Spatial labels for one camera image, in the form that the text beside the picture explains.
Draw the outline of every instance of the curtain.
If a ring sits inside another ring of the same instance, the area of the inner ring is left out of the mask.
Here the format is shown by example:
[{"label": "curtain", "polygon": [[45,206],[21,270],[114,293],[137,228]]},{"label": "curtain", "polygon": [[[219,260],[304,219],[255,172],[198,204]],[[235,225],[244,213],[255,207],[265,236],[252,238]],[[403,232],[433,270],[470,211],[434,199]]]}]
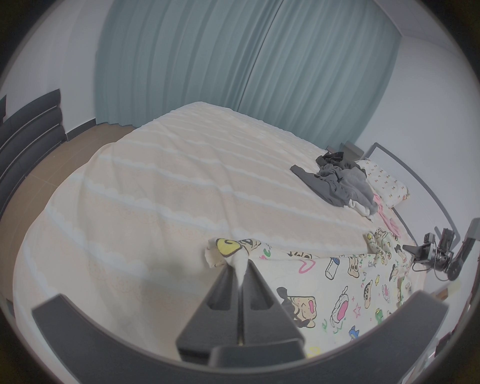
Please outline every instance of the curtain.
[{"label": "curtain", "polygon": [[355,142],[384,94],[400,38],[371,0],[284,0],[238,111],[320,148]]},{"label": "curtain", "polygon": [[281,0],[116,0],[96,57],[96,121],[139,127],[194,101],[237,110]]},{"label": "curtain", "polygon": [[205,101],[338,148],[377,108],[400,39],[373,0],[115,0],[96,121],[139,127]]}]

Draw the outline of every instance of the pink star print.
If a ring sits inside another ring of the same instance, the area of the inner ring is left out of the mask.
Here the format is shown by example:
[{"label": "pink star print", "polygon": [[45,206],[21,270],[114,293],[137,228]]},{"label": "pink star print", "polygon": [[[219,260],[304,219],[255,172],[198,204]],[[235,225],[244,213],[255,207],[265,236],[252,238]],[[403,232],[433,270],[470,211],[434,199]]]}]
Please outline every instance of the pink star print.
[{"label": "pink star print", "polygon": [[355,307],[355,309],[353,310],[353,313],[355,314],[355,318],[359,317],[360,316],[360,309],[361,309],[361,306],[359,306],[357,304],[357,306]]}]

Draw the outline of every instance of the pink cloth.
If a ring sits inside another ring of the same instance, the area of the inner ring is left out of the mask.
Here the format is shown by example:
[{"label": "pink cloth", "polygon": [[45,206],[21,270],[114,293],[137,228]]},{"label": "pink cloth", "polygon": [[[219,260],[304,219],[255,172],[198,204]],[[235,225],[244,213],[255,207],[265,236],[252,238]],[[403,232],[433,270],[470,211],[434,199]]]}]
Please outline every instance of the pink cloth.
[{"label": "pink cloth", "polygon": [[381,218],[384,220],[384,223],[387,226],[388,230],[392,232],[394,235],[398,236],[398,238],[400,238],[400,228],[398,228],[397,224],[395,223],[395,221],[393,221],[393,219],[389,219],[387,216],[385,216],[384,206],[382,205],[382,199],[380,198],[380,196],[374,193],[373,201],[375,201],[378,204],[377,212],[381,216]]}]

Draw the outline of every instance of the ceiling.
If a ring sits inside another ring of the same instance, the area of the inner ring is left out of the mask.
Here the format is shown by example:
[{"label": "ceiling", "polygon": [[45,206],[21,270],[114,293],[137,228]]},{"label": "ceiling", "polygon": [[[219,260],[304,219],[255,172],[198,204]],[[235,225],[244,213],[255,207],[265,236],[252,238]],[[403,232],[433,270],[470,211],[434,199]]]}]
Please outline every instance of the ceiling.
[{"label": "ceiling", "polygon": [[462,56],[454,39],[427,8],[417,0],[375,0],[403,36],[415,37]]}]

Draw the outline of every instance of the cartoon print blanket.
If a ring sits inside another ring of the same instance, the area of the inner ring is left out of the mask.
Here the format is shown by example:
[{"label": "cartoon print blanket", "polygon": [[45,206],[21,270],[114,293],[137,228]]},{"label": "cartoon print blanket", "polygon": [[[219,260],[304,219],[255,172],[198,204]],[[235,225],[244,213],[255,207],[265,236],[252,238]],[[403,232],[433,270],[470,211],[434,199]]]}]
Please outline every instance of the cartoon print blanket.
[{"label": "cartoon print blanket", "polygon": [[253,260],[305,337],[313,357],[348,343],[380,324],[413,293],[412,257],[392,232],[364,235],[368,254],[320,258],[285,251],[255,239],[211,239],[210,267],[233,266],[242,277]]}]

